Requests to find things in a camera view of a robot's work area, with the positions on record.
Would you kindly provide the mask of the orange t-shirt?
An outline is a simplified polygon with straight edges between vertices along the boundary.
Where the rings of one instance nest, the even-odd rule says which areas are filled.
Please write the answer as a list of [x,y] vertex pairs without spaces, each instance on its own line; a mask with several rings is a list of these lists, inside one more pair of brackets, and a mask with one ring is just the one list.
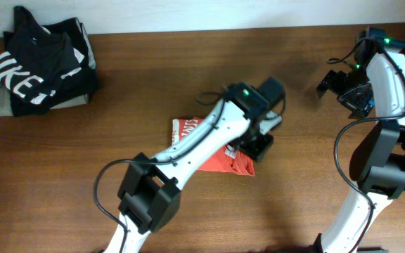
[[[177,144],[189,135],[200,123],[202,118],[172,120],[172,145]],[[216,151],[198,171],[232,173],[240,176],[255,176],[253,161],[245,153],[235,149],[232,145],[225,145]]]

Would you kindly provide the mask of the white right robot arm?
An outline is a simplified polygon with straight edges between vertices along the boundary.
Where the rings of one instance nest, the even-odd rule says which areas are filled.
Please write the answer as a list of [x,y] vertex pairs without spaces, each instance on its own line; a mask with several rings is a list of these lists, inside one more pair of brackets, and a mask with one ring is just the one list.
[[[352,122],[335,138],[335,166],[350,190],[334,222],[318,234],[312,252],[358,252],[378,215],[405,191],[405,41],[367,27],[355,39],[348,73],[331,70],[317,86],[332,91]],[[340,139],[352,127],[374,127],[352,153],[349,172],[340,166]]]

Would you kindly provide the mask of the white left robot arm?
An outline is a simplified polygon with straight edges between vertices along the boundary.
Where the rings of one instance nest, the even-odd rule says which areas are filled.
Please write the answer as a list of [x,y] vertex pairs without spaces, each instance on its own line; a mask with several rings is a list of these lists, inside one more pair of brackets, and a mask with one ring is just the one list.
[[152,158],[139,153],[126,159],[129,167],[117,192],[118,227],[107,252],[138,252],[148,235],[177,213],[193,173],[226,144],[260,161],[274,140],[269,131],[282,120],[273,108],[284,95],[273,79],[258,88],[232,84],[202,124],[177,144]]

